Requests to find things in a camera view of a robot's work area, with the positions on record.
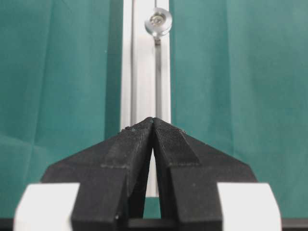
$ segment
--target metal bar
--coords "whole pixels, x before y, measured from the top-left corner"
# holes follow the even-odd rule
[[[0,218],[0,231],[12,231],[13,218]],[[177,223],[170,219],[129,219],[120,225],[120,231],[175,231]],[[283,218],[283,231],[308,231],[308,218]]]
[[[169,0],[123,1],[121,129],[148,116],[171,123],[169,35],[161,38],[160,51],[156,52],[154,40],[144,28],[144,20],[155,6],[169,10]],[[146,195],[158,196],[154,155]]]

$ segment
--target green fabric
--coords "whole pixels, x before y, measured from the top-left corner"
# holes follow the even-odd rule
[[[0,1],[0,217],[47,165],[118,132],[122,8]],[[284,217],[308,217],[308,1],[170,8],[173,124],[249,163]]]
[[[147,197],[145,199],[143,218],[161,218],[158,197]]]
[[[49,164],[118,132],[122,9],[0,2],[0,218]]]
[[[308,1],[171,0],[172,123],[308,217]]]

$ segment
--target screw head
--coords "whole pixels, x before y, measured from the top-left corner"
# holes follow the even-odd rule
[[[146,31],[155,39],[166,35],[172,27],[172,16],[169,11],[155,7],[151,15],[145,20]]]

